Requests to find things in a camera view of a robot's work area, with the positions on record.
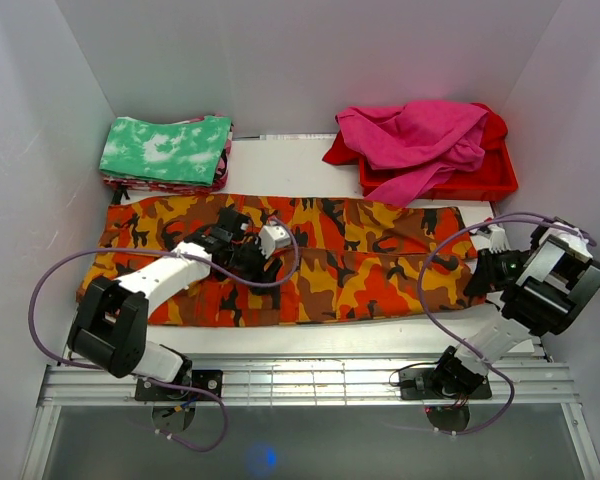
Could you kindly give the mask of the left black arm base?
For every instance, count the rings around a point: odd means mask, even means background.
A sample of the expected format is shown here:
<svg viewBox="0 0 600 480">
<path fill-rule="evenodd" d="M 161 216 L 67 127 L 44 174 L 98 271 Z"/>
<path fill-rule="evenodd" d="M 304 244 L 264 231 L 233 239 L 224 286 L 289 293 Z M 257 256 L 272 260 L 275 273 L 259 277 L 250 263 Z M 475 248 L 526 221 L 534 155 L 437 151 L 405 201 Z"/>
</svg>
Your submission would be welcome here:
<svg viewBox="0 0 600 480">
<path fill-rule="evenodd" d="M 174 380 L 176 385 L 193 387 L 205 392 L 222 396 L 223 387 L 222 370 L 217 369 L 193 369 L 183 374 L 179 374 Z M 211 401 L 207 395 L 200 395 L 182 389 L 173 390 L 157 386 L 146 380 L 138 380 L 133 398 L 141 402 L 179 402 L 196 401 L 200 398 L 202 401 Z"/>
</svg>

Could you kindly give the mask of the red plastic tray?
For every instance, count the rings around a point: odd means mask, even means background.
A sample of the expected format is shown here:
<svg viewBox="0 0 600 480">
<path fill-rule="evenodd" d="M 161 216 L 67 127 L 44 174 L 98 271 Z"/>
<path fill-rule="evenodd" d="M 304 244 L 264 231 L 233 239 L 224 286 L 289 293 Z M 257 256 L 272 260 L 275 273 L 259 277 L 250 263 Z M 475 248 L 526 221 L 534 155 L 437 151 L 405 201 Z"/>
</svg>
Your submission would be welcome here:
<svg viewBox="0 0 600 480">
<path fill-rule="evenodd" d="M 474 172 L 455 172 L 418 199 L 498 202 L 518 189 L 504 138 L 485 143 L 482 166 Z"/>
</svg>

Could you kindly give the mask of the orange camouflage trousers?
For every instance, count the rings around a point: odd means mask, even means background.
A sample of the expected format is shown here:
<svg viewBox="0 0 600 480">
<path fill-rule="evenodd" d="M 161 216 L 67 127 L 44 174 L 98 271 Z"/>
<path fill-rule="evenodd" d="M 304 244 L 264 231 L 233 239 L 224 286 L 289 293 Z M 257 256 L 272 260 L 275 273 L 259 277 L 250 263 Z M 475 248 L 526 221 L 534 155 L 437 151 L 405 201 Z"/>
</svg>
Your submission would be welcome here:
<svg viewBox="0 0 600 480">
<path fill-rule="evenodd" d="M 296 238 L 283 250 L 279 286 L 263 295 L 212 275 L 160 306 L 153 325 L 264 327 L 344 323 L 464 310 L 476 249 L 455 207 L 400 208 L 350 198 L 216 194 L 151 197 L 108 209 L 100 253 L 87 272 L 116 278 L 171 250 L 222 208 L 258 230 L 278 218 Z"/>
</svg>

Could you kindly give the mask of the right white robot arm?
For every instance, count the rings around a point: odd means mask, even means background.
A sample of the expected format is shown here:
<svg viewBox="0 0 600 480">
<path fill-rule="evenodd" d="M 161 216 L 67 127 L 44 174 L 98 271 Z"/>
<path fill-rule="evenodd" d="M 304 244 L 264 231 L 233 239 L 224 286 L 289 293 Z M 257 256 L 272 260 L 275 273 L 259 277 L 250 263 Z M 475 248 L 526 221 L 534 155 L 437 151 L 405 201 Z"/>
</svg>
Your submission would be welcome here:
<svg viewBox="0 0 600 480">
<path fill-rule="evenodd" d="M 536 229 L 527 250 L 478 252 L 467 297 L 501 294 L 500 317 L 448 347 L 429 377 L 444 397 L 470 396 L 513 347 L 547 333 L 564 333 L 600 289 L 600 262 L 589 248 L 591 236 L 562 219 L 517 213 L 482 222 L 477 230 L 501 223 L 529 223 Z"/>
</svg>

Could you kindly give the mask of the red garment in tray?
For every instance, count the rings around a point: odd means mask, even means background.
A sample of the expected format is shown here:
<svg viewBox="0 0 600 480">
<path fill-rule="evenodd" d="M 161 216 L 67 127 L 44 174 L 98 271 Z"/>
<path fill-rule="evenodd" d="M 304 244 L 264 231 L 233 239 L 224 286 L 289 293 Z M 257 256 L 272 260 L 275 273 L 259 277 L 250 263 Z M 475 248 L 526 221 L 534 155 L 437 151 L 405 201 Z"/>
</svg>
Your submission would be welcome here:
<svg viewBox="0 0 600 480">
<path fill-rule="evenodd" d="M 504 138 L 504 120 L 475 103 L 411 101 L 403 106 L 348 107 L 336 115 L 339 131 L 323 157 L 331 165 L 363 158 L 374 170 L 423 167 L 434 161 L 481 164 L 485 143 Z"/>
</svg>

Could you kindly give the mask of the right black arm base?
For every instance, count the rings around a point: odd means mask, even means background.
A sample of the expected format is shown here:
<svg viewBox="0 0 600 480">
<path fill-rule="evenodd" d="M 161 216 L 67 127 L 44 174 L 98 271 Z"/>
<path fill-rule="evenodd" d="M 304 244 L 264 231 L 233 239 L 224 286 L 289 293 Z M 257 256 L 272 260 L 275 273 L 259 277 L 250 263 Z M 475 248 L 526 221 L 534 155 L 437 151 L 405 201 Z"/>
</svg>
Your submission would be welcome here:
<svg viewBox="0 0 600 480">
<path fill-rule="evenodd" d="M 390 374 L 389 385 L 400 391 L 402 400 L 487 400 L 493 396 L 485 379 L 469 391 L 466 385 L 437 373 L 432 364 L 424 363 L 395 370 Z"/>
</svg>

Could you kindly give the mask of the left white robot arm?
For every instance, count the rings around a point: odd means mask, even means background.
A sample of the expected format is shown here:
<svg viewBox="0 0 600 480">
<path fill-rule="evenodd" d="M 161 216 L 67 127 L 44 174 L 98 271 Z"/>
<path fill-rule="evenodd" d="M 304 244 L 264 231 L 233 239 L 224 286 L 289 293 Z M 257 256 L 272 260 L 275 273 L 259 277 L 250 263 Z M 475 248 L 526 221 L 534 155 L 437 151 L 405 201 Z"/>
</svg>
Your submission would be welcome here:
<svg viewBox="0 0 600 480">
<path fill-rule="evenodd" d="M 183 354 L 147 340 L 148 320 L 158 307 L 191 285 L 207 279 L 217 265 L 259 290 L 274 283 L 282 262 L 274 254 L 292 245 L 279 223 L 249 229 L 248 216 L 230 208 L 214 224 L 203 225 L 166 256 L 139 270 L 109 279 L 94 278 L 73 321 L 68 348 L 116 378 L 157 380 L 170 399 L 192 387 L 191 362 Z"/>
</svg>

